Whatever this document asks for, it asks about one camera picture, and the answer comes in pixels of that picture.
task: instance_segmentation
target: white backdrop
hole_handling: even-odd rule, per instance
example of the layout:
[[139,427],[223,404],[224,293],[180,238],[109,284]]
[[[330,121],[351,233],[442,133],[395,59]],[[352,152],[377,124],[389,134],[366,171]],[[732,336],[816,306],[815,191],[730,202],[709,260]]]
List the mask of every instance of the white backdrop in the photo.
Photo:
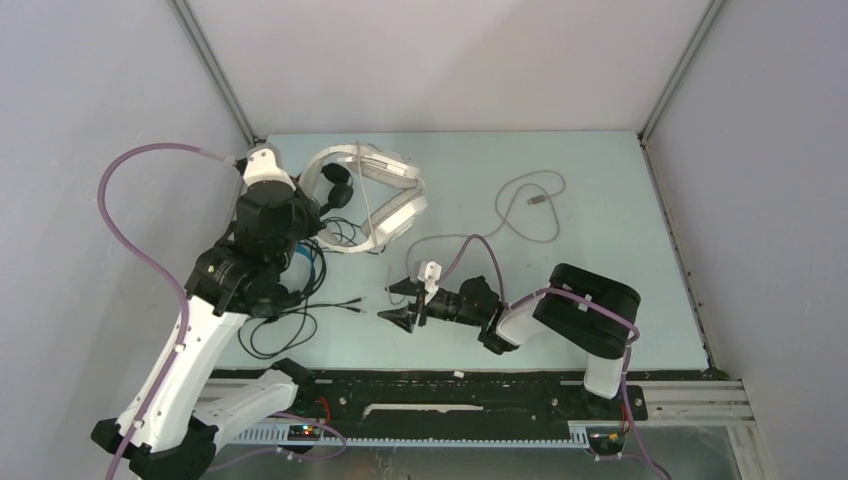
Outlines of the white backdrop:
[[641,130],[708,0],[195,0],[259,135]]

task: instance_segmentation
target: gray cable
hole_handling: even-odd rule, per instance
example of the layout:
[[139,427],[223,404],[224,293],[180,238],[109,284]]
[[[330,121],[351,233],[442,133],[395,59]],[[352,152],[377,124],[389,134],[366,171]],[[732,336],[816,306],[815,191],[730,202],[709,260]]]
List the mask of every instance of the gray cable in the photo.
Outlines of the gray cable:
[[[541,174],[551,174],[551,175],[557,176],[560,179],[560,182],[562,182],[562,186],[560,187],[560,189],[557,190],[554,193],[548,193],[548,191],[545,190],[545,188],[542,187],[541,185],[539,185],[538,183],[532,183],[532,182],[524,183],[515,190],[515,193],[512,195],[512,198],[509,201],[509,206],[507,206],[506,212],[501,212],[498,205],[500,203],[501,195],[503,195],[503,192],[504,192],[504,190],[506,190],[507,187],[509,187],[513,183],[515,183],[519,180],[522,180],[524,178],[527,178],[529,176],[541,175]],[[518,230],[518,228],[516,228],[515,225],[513,225],[509,221],[509,214],[512,212],[512,207],[515,205],[515,201],[518,199],[518,194],[520,194],[521,191],[524,190],[527,187],[535,187],[539,191],[541,191],[545,200],[547,200],[548,203],[551,206],[551,213],[553,214],[553,217],[554,217],[554,225],[556,226],[556,232],[554,232],[554,234],[550,238],[545,238],[545,239],[532,238],[528,235],[521,233]],[[560,225],[560,222],[559,222],[559,215],[557,214],[556,205],[554,205],[553,198],[561,195],[563,192],[565,192],[565,177],[563,177],[562,174],[560,174],[559,172],[554,171],[554,170],[535,170],[535,171],[525,173],[523,175],[519,175],[519,176],[513,178],[512,180],[504,183],[501,186],[501,188],[498,190],[497,195],[495,195],[495,213],[497,214],[498,217],[500,217],[500,219],[501,219],[500,223],[498,224],[498,226],[494,230],[487,233],[486,235],[481,235],[481,236],[483,238],[492,237],[495,234],[497,234],[498,232],[500,232],[503,229],[504,226],[507,226],[507,227],[509,227],[510,230],[515,232],[516,235],[523,238],[524,240],[527,240],[528,242],[532,242],[532,243],[551,243],[551,242],[553,242],[554,240],[559,238],[559,234],[560,234],[560,231],[561,231],[561,225]],[[440,238],[466,238],[466,237],[468,237],[467,233],[446,233],[446,234],[443,234],[443,235],[432,235],[432,236],[429,236],[429,237],[424,237],[424,238],[416,240],[406,250],[406,257],[404,259],[404,263],[406,264],[407,274],[410,274],[409,258],[412,255],[412,250],[416,246],[418,246],[420,243],[430,241],[430,240],[436,240],[436,239],[440,239]]]

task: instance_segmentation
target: gray floor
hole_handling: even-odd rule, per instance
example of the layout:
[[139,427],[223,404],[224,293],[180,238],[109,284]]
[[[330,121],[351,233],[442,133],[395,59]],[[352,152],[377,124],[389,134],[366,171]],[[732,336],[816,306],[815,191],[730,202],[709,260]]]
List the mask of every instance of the gray floor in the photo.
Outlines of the gray floor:
[[[651,455],[675,480],[736,479],[739,475],[722,428],[643,429]],[[215,463],[255,447],[225,448]],[[635,451],[633,439],[627,451]],[[358,448],[327,461],[289,462],[282,456],[247,459],[205,479],[497,480],[653,479],[640,462],[595,463],[579,450]]]

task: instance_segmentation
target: cable connector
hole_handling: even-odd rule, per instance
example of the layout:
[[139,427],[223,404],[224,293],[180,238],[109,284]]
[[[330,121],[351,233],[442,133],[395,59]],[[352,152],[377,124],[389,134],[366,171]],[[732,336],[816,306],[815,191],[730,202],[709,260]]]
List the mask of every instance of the cable connector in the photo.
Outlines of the cable connector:
[[536,205],[537,203],[542,203],[547,200],[549,197],[547,195],[536,195],[535,197],[531,197],[527,199],[528,205]]

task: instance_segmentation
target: metal frame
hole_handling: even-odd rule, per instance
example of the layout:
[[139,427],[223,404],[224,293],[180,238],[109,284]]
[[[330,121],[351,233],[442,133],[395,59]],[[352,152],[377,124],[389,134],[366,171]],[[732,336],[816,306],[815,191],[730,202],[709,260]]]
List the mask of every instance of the metal frame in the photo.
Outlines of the metal frame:
[[[251,127],[232,86],[227,81],[226,75],[216,59],[206,36],[203,34],[203,30],[189,5],[189,0],[168,0],[168,3],[172,6],[174,14],[185,30],[192,48],[197,53],[203,68],[209,74],[215,89],[230,110],[245,140],[250,145],[255,144],[258,141],[258,137]],[[675,252],[678,266],[680,267],[681,276],[687,287],[687,294],[692,305],[693,315],[700,329],[704,348],[707,351],[707,357],[712,367],[717,367],[719,362],[710,348],[709,330],[704,326],[699,309],[701,304],[698,302],[697,295],[692,288],[690,274],[685,267],[677,237],[674,233],[675,228],[668,215],[662,188],[651,162],[649,144],[663,114],[674,98],[681,81],[688,73],[694,58],[715,27],[726,4],[726,0],[710,1],[668,82],[646,119],[642,131],[639,133],[648,173],[651,177],[660,209],[665,218],[666,229]],[[214,398],[216,393],[215,382],[220,383],[220,381],[220,379],[210,380],[204,388],[201,397],[206,397],[207,399]],[[748,398],[742,382],[672,380],[660,382],[634,381],[632,383],[640,385],[645,389],[646,403],[651,417],[645,422],[640,422],[640,425],[646,427],[725,426],[727,427],[727,433],[733,445],[734,455],[742,480],[768,480],[775,478],[768,454],[762,443],[762,437],[754,421],[753,412],[748,404]],[[604,422],[592,422],[591,425],[582,425],[580,422],[575,422],[573,426],[580,428],[609,425],[605,425]]]

